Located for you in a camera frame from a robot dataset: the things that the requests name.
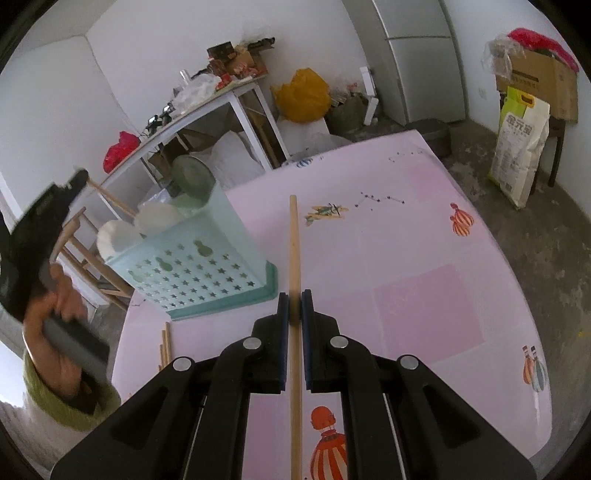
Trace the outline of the green sleeve left forearm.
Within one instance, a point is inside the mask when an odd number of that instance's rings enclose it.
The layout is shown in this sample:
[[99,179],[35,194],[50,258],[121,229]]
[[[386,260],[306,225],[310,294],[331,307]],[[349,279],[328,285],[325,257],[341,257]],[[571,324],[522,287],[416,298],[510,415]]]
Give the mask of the green sleeve left forearm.
[[121,398],[110,383],[99,385],[85,372],[78,394],[63,399],[45,384],[28,353],[23,360],[26,400],[32,403],[34,413],[41,412],[62,427],[78,432],[92,431],[121,406]]

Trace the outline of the person left hand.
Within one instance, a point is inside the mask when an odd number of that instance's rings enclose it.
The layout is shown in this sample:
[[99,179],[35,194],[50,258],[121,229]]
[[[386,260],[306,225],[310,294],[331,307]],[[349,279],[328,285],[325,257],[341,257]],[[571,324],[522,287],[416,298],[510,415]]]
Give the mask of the person left hand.
[[80,391],[82,369],[69,356],[72,342],[64,325],[85,320],[87,310],[59,264],[50,264],[49,274],[53,287],[30,299],[23,320],[23,337],[41,380],[61,400],[71,401]]

